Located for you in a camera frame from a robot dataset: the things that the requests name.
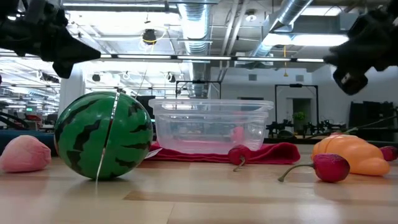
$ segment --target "silver duct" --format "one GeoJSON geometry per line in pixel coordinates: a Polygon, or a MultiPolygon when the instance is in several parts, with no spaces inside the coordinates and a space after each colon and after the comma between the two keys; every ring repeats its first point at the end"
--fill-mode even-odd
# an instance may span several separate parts
{"type": "MultiPolygon", "coordinates": [[[[182,17],[182,32],[184,39],[203,40],[209,36],[210,6],[208,4],[178,4],[182,17]]],[[[206,55],[209,50],[208,42],[187,41],[185,48],[189,55],[206,55]]],[[[208,66],[205,63],[192,63],[190,69],[192,80],[207,81],[210,79],[208,66]]],[[[196,98],[207,97],[204,90],[208,85],[192,85],[196,98]]]]}
{"type": "MultiPolygon", "coordinates": [[[[268,25],[266,35],[271,30],[281,28],[283,26],[289,26],[294,23],[294,21],[303,13],[305,8],[311,4],[313,0],[283,0],[280,9],[276,12],[276,20],[272,21],[268,17],[268,25]]],[[[252,57],[266,57],[273,45],[270,45],[266,41],[266,36],[264,40],[252,51],[252,57]]]]}

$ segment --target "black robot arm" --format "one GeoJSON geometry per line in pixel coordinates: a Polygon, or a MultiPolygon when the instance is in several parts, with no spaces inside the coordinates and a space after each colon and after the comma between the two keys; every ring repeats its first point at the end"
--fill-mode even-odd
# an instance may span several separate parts
{"type": "Polygon", "coordinates": [[[101,52],[69,34],[62,8],[46,0],[31,0],[30,4],[23,0],[22,12],[18,5],[19,0],[0,1],[0,48],[54,62],[53,69],[61,78],[69,78],[75,63],[101,57],[101,52]]]}
{"type": "Polygon", "coordinates": [[[398,65],[398,0],[360,15],[348,31],[349,41],[331,47],[331,55],[323,59],[335,65],[337,85],[348,95],[357,94],[367,84],[365,73],[374,67],[383,71],[398,65]]]}

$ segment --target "green ball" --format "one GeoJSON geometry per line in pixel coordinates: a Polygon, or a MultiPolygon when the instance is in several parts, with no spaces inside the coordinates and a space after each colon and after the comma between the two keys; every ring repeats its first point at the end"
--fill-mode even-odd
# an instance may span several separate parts
{"type": "Polygon", "coordinates": [[[145,108],[124,93],[94,92],[72,102],[55,125],[55,147],[68,167],[95,179],[112,179],[138,166],[153,130],[145,108]]]}

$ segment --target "wooden surface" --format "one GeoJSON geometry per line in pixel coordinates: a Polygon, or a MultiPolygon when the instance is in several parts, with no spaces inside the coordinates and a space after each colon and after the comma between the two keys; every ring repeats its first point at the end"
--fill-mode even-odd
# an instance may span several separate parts
{"type": "MultiPolygon", "coordinates": [[[[310,146],[300,146],[309,161],[310,146]]],[[[0,174],[1,224],[398,223],[398,163],[383,177],[317,181],[311,168],[145,162],[95,182],[55,159],[47,170],[0,174]]]]}

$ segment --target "orange squash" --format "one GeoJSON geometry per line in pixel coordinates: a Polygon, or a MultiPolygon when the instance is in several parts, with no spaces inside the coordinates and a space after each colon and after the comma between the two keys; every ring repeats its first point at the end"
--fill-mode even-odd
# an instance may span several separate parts
{"type": "Polygon", "coordinates": [[[390,172],[390,165],[380,149],[356,136],[339,134],[322,139],[314,145],[311,159],[321,153],[345,158],[352,174],[384,175],[390,172]]]}

